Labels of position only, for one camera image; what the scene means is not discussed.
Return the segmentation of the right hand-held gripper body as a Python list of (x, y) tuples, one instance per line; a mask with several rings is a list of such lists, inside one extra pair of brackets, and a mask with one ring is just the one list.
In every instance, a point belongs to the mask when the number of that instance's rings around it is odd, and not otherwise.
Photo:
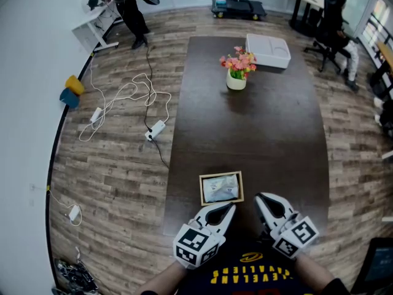
[(306, 216), (299, 220), (287, 221), (281, 227), (268, 230), (267, 234), (274, 241), (273, 249), (293, 259), (318, 238), (319, 231), (312, 220)]

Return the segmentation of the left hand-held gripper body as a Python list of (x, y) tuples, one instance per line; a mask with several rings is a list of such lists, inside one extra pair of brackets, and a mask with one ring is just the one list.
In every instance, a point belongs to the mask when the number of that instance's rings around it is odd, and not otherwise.
[(186, 269), (196, 269), (212, 259), (225, 241), (223, 235), (206, 227), (183, 224), (173, 241), (174, 257)]

